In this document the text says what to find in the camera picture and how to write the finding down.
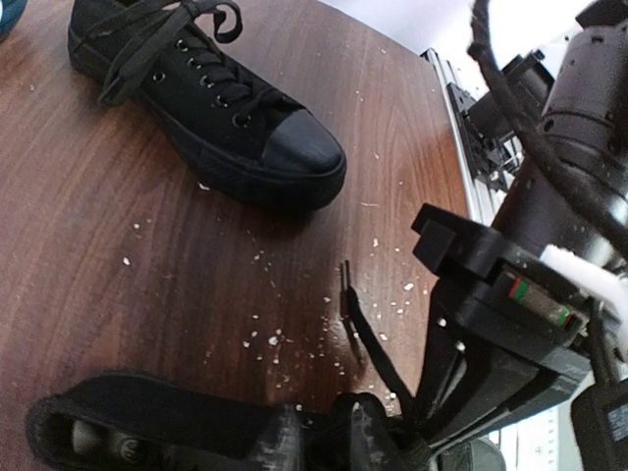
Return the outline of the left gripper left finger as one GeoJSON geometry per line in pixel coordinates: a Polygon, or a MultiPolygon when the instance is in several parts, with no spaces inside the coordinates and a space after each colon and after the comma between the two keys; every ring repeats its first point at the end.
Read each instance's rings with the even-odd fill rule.
{"type": "Polygon", "coordinates": [[[246,461],[256,470],[305,469],[302,427],[293,405],[282,405],[259,436],[246,461]]]}

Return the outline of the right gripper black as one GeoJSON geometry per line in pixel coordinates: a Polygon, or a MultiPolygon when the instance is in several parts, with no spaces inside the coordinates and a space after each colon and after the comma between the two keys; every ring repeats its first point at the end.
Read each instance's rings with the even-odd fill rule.
{"type": "Polygon", "coordinates": [[[591,371],[573,348],[584,298],[499,231],[425,204],[415,257],[438,278],[415,397],[429,442],[462,442],[552,408],[591,371]]]}

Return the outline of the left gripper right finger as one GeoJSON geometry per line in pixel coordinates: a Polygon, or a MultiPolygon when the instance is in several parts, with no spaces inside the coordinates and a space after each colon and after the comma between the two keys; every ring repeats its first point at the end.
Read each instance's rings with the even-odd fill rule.
{"type": "Polygon", "coordinates": [[[370,402],[355,402],[349,428],[350,470],[428,470],[428,448],[419,442],[400,450],[386,427],[386,420],[370,402]]]}

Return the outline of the black canvas shoe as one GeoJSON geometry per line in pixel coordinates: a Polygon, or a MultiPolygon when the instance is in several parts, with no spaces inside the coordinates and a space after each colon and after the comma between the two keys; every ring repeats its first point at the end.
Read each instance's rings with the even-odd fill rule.
{"type": "Polygon", "coordinates": [[[326,415],[293,404],[263,407],[190,392],[151,376],[114,371],[84,380],[38,401],[26,417],[34,456],[56,470],[256,470],[246,461],[282,405],[293,405],[304,441],[304,470],[350,470],[349,428],[355,402],[370,402],[386,420],[400,450],[425,441],[418,435],[414,399],[361,312],[342,266],[342,306],[401,416],[388,416],[369,393],[344,393],[326,415]]]}
{"type": "Polygon", "coordinates": [[[153,113],[203,185],[271,209],[324,208],[346,156],[306,107],[222,51],[242,29],[233,1],[77,1],[68,51],[100,104],[153,113]]]}

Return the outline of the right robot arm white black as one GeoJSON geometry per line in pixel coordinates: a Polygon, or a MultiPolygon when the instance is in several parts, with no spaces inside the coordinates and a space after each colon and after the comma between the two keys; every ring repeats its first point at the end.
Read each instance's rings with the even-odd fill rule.
{"type": "Polygon", "coordinates": [[[627,24],[568,44],[542,108],[496,64],[489,5],[472,10],[469,54],[524,160],[489,225],[435,206],[413,225],[437,277],[413,412],[447,448],[567,400],[594,368],[627,356],[627,24]]]}

